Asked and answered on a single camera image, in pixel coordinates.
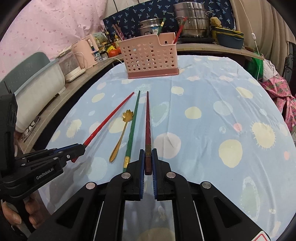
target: stainless steel pot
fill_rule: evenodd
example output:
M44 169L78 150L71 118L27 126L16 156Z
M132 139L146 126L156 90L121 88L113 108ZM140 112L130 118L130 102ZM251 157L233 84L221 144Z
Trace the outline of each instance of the stainless steel pot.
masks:
M141 21L139 23L140 34L142 36L148 34L157 34L158 28L160 27L162 21L162 18L152 18Z
M176 18L179 26L183 18ZM182 36L189 38L207 38L210 35L210 20L208 18L188 18L183 29Z
M181 26L184 17L188 17L183 29L182 36L207 38L210 34L209 13L204 4L196 2L181 2L173 5L176 20Z

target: dark red chopstick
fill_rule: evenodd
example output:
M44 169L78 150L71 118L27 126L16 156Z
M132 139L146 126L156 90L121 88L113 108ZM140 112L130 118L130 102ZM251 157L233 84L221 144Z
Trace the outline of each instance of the dark red chopstick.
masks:
M145 175L152 175L149 92L146 98Z
M182 31L182 29L183 29L183 27L184 27L184 25L185 25L187 19L188 19L188 17L185 17L185 18L183 19L183 23L182 23L182 25L181 25L180 28L179 28L179 31L178 31L178 33L177 33L177 36L176 36L175 41L174 41L173 44L175 44L175 43L177 42L178 37L180 36L180 33L181 33L181 31Z
M132 97L134 94L131 93L124 101L122 101L119 106L116 107L114 111L111 112L110 115L107 116L107 118L97 127L97 129L89 136L89 138L86 139L86 141L83 143L85 147L89 145L89 143L92 141L92 139L97 135L97 133L103 128L103 126L110 120L110 118L119 110L120 107L124 105L125 102L129 100L129 98ZM74 163L77 160L77 158L72 159L71 161Z

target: light blue tablecloth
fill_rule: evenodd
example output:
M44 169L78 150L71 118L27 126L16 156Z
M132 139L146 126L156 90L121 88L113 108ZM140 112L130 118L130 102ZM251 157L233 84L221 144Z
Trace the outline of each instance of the light blue tablecloth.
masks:
M152 147L171 169L210 181L272 240L296 211L295 146L265 90L238 63L212 56L179 56L177 76L129 80L124 64L99 79L75 104L47 148L83 143L131 92L141 90L131 161L145 148L145 96L150 95ZM122 172L130 124L109 163L136 94L118 111L75 164L39 189L52 213L88 181L108 182ZM123 240L173 240L171 202L155 202L152 178L144 199L127 202Z

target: pink polka dot fabric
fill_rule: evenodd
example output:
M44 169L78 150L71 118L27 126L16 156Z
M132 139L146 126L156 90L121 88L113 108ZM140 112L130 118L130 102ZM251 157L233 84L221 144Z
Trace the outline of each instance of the pink polka dot fabric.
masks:
M103 29L107 0L32 0L0 42L0 80L36 52L54 59L79 39Z

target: utensil holder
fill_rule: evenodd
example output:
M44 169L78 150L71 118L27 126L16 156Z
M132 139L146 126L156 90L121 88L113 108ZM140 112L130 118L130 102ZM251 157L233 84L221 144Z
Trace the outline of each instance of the utensil holder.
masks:
M129 79L178 75L175 33L150 34L119 43Z

